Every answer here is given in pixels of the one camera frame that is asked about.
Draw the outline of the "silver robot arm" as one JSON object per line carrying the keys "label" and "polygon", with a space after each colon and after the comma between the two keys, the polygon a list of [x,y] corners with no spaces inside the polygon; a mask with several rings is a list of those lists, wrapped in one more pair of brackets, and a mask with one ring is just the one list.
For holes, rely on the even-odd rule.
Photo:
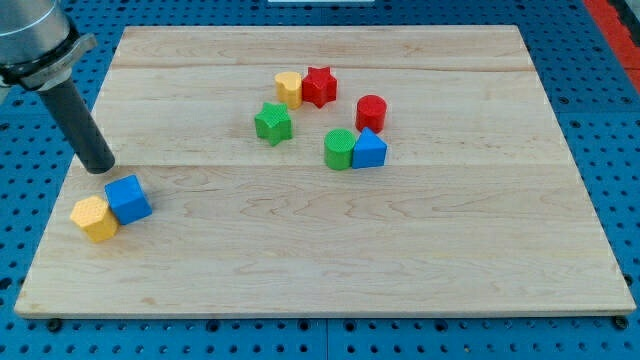
{"label": "silver robot arm", "polygon": [[49,90],[97,46],[56,0],[1,0],[1,86]]}

